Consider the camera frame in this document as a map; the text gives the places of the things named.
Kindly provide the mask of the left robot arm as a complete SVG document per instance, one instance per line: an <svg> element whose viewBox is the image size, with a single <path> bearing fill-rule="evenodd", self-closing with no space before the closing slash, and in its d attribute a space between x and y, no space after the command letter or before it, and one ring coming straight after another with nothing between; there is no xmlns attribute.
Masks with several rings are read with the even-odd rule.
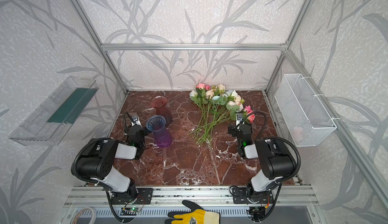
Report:
<svg viewBox="0 0 388 224"><path fill-rule="evenodd" d="M138 160L145 151L150 131L133 125L125 131L126 140L93 138L76 155L71 173L78 179L100 185L124 202L138 197L134 180L114 167L115 159Z"/></svg>

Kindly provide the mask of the pile of artificial flowers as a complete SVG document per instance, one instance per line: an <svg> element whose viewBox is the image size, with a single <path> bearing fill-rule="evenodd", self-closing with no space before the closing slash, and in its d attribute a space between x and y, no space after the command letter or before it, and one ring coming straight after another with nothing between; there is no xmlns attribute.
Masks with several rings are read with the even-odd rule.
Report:
<svg viewBox="0 0 388 224"><path fill-rule="evenodd" d="M199 83L190 92L190 99L199 107L201 118L192 132L196 144L211 144L214 128L228 121L236 121L236 114L243 114L243 123L252 123L255 119L252 108L244 106L245 100L235 91L226 90L223 84L206 85Z"/></svg>

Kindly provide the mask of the red glass vase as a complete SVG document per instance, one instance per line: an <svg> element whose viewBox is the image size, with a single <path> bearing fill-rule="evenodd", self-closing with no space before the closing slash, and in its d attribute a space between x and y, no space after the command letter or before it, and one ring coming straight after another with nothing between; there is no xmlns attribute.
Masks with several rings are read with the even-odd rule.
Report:
<svg viewBox="0 0 388 224"><path fill-rule="evenodd" d="M167 108L167 98L164 96L156 96L154 97L150 104L151 107L153 107L156 110L156 115L163 116L166 121L166 126L169 126L172 121L172 114L170 113L169 109Z"/></svg>

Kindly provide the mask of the yellow black work glove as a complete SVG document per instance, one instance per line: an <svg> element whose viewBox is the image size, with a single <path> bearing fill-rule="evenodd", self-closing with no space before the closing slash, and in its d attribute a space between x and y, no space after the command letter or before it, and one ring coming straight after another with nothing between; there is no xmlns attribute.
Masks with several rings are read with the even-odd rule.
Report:
<svg viewBox="0 0 388 224"><path fill-rule="evenodd" d="M220 224L221 215L217 212L206 211L196 203L183 200L182 204L190 212L171 211L165 224Z"/></svg>

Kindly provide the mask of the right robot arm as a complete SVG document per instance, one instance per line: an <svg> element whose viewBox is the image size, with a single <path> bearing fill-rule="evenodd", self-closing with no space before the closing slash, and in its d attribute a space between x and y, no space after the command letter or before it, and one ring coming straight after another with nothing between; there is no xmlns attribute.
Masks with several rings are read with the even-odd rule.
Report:
<svg viewBox="0 0 388 224"><path fill-rule="evenodd" d="M250 125L229 126L228 134L238 140L238 153L246 159L259 159L260 171L245 188L232 186L234 204L274 203L272 190L292 179L300 170L301 156L297 147L281 137L252 141Z"/></svg>

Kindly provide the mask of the purple glass vase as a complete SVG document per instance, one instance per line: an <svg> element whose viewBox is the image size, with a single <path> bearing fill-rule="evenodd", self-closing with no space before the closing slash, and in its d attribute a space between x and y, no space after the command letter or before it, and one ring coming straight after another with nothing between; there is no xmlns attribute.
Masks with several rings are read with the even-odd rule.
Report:
<svg viewBox="0 0 388 224"><path fill-rule="evenodd" d="M161 115L150 117L146 122L146 128L153 134L154 142L159 148L167 148L173 142L173 138L166 129L166 120Z"/></svg>

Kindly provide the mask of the clear plastic wall tray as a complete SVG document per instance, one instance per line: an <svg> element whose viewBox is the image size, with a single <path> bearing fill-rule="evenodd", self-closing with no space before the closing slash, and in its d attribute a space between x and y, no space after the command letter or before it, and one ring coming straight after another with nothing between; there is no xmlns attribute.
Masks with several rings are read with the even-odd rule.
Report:
<svg viewBox="0 0 388 224"><path fill-rule="evenodd" d="M11 135L24 146L57 146L98 91L96 80L69 76Z"/></svg>

